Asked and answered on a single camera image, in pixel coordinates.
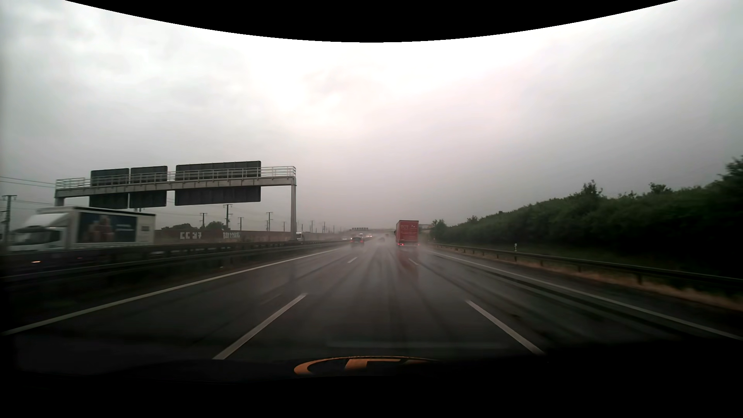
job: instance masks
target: red truck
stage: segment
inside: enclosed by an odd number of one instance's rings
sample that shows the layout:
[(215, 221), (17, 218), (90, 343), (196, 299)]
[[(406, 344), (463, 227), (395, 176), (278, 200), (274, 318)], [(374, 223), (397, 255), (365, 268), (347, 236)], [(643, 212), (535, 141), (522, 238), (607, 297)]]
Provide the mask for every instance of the red truck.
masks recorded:
[(400, 249), (417, 249), (418, 243), (418, 221), (398, 221), (395, 228), (395, 242)]

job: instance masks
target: white truck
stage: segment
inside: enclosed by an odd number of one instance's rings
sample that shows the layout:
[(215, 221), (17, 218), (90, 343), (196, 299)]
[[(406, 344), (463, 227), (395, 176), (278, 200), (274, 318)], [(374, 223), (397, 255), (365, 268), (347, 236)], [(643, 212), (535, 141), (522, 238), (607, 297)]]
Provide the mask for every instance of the white truck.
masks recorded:
[(155, 244), (155, 215), (80, 206), (38, 209), (10, 234), (11, 252)]

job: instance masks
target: concrete wall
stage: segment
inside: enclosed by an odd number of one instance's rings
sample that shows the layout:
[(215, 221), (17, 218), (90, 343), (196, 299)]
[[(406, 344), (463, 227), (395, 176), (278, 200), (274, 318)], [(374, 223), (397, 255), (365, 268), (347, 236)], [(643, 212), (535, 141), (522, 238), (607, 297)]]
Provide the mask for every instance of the concrete wall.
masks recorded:
[[(350, 234), (321, 234), (305, 232), (305, 241), (332, 241)], [(291, 232), (278, 231), (220, 231), (217, 229), (166, 229), (155, 231), (155, 244), (201, 244), (208, 242), (279, 242), (291, 240)]]

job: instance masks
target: asphalt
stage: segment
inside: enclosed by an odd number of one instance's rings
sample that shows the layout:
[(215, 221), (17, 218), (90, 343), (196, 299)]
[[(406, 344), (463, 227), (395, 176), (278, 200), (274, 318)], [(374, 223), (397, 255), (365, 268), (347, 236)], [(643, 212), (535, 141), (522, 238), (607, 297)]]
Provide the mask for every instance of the asphalt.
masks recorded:
[(741, 338), (743, 315), (637, 289), (369, 240), (15, 332), (17, 365), (94, 374), (166, 361), (440, 360)]

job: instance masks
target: graffiti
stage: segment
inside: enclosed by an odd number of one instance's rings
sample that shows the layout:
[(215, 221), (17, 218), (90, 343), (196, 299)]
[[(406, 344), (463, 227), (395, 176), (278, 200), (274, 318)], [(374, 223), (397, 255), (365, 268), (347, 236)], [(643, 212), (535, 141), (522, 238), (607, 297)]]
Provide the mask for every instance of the graffiti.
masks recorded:
[(201, 232), (181, 232), (181, 239), (201, 239)]

